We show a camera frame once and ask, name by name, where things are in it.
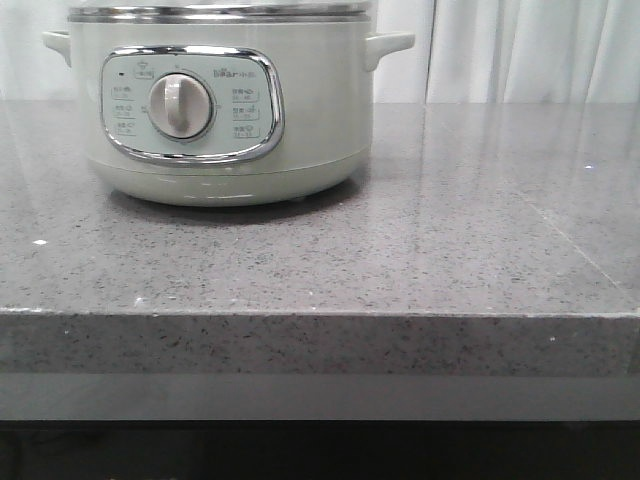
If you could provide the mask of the white pleated curtain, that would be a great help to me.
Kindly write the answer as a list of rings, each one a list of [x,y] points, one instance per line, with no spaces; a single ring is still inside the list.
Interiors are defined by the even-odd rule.
[[[66,53],[85,1],[1,5],[1,96],[64,100],[75,92]],[[411,33],[382,58],[374,96],[386,103],[635,103],[635,1],[370,1],[376,34]]]

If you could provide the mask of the glass lid with steel rim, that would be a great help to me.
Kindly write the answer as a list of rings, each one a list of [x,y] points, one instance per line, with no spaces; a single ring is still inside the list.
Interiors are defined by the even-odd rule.
[[[358,22],[370,1],[85,1],[69,8],[74,23],[227,24]]]

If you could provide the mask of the pale green electric cooking pot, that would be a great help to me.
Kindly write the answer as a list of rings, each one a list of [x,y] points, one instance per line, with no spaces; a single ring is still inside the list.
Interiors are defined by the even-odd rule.
[[[373,77],[414,45],[366,21],[74,23],[85,155],[130,196],[244,206],[304,197],[370,154]]]

